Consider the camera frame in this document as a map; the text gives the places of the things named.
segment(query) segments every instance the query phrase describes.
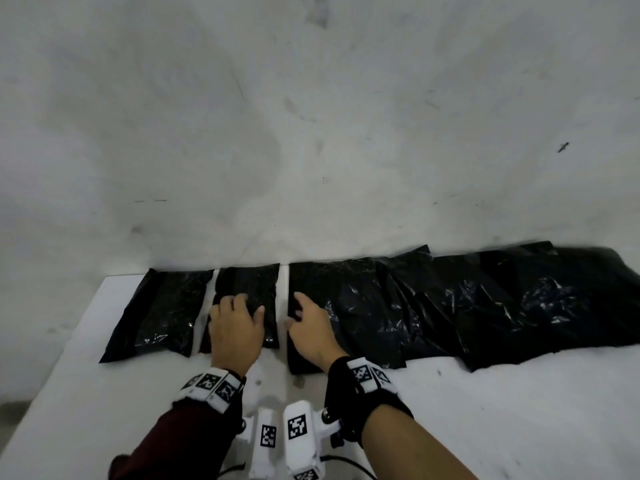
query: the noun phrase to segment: black and white square marker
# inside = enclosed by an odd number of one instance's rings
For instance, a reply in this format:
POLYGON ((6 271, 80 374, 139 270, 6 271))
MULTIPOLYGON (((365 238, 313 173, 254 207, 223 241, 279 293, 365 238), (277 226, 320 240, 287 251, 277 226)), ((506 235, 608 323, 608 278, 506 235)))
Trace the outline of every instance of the black and white square marker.
POLYGON ((182 386, 182 389, 187 389, 187 387, 191 387, 195 384, 195 382, 198 380, 198 378, 200 377, 200 374, 198 374, 197 376, 192 377, 191 379, 189 379, 189 382, 187 382, 187 384, 185 384, 184 386, 182 386))
POLYGON ((391 384, 391 381, 389 380, 389 378, 384 372, 382 372, 380 369, 375 369, 373 367, 372 369, 373 369, 373 373, 376 375, 378 379, 380 379, 382 382, 388 382, 389 384, 391 384))
POLYGON ((220 379, 221 378, 219 376, 214 376, 213 374, 204 374, 202 379, 200 379, 196 384, 196 387, 211 390, 216 386, 220 379))
POLYGON ((267 448, 276 448, 276 427, 268 424, 262 425, 262 434, 260 436, 260 446, 267 448))
POLYGON ((293 475, 293 478, 295 478, 295 480, 318 480, 319 477, 315 470, 307 470, 298 475, 293 475))
POLYGON ((219 396, 219 398, 222 399, 224 402, 230 403, 231 398, 234 396, 235 393, 236 393, 235 387, 233 387, 227 381, 222 381, 222 384, 220 384, 220 387, 218 387, 213 394, 219 396))
POLYGON ((360 383, 365 381, 370 381, 373 378, 371 377, 371 372, 366 365, 361 365, 351 370, 353 372, 354 377, 360 383))
POLYGON ((307 434, 307 418, 304 414, 296 416, 287 421, 287 429, 289 430, 289 439, 297 438, 307 434))

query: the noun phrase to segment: black cable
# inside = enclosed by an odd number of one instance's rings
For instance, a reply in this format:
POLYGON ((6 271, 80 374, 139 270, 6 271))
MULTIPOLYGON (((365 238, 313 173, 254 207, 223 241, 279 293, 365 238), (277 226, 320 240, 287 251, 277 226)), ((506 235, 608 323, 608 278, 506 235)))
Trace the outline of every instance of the black cable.
POLYGON ((349 458, 345 458, 344 456, 338 456, 338 455, 323 455, 320 457, 320 461, 329 461, 329 460, 340 460, 340 461, 345 461, 350 465, 353 465, 356 468, 361 469, 364 473, 366 473, 368 476, 370 476, 371 478, 373 478, 373 480, 378 480, 377 478, 375 478, 375 476, 373 476, 373 473, 371 473, 370 471, 368 471, 366 468, 364 468, 361 464, 356 463, 354 460, 350 460, 349 458))
POLYGON ((234 465, 233 467, 229 467, 226 470, 222 470, 217 478, 220 478, 222 475, 227 474, 229 472, 235 472, 236 470, 244 470, 246 463, 243 463, 242 465, 234 465))

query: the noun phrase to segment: black plastic package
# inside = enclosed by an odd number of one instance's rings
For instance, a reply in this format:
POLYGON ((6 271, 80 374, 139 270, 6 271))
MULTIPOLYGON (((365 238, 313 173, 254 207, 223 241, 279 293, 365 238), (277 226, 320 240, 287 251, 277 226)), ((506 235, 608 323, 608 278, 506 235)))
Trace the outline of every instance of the black plastic package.
POLYGON ((124 309, 100 363, 167 349, 189 357, 209 271, 149 269, 124 309))
MULTIPOLYGON (((548 241, 433 258, 290 266, 289 315, 302 291, 329 312, 340 345, 383 367, 457 356, 471 371, 576 347, 640 343, 640 277, 612 250, 548 241)), ((316 372, 288 338, 292 374, 316 372)))
MULTIPOLYGON (((264 305, 264 341, 267 349, 279 348, 278 331, 276 329, 276 282, 278 281, 279 264, 258 267, 226 267, 220 269, 216 280, 216 295, 213 304, 217 305, 224 296, 235 296, 247 293, 246 307, 251 316, 259 306, 264 305)), ((207 320, 202 342, 201 353, 211 353, 211 338, 207 320)))

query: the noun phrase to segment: gray wall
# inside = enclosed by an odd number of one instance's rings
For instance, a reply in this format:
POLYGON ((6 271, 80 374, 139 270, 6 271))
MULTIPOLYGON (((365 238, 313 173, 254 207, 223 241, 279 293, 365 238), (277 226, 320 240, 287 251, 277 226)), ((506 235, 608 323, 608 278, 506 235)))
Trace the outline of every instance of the gray wall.
POLYGON ((0 399, 108 274, 539 238, 638 267, 639 13, 0 0, 0 399))

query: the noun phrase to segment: maroon sleeve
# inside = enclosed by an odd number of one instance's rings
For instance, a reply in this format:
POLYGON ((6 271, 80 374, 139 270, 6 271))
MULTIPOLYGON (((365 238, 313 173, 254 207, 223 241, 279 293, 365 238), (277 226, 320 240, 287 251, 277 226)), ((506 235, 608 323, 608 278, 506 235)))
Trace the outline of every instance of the maroon sleeve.
POLYGON ((242 423, 242 394, 222 415, 207 403, 183 399, 158 419, 131 455, 113 459, 109 480, 215 478, 242 423))

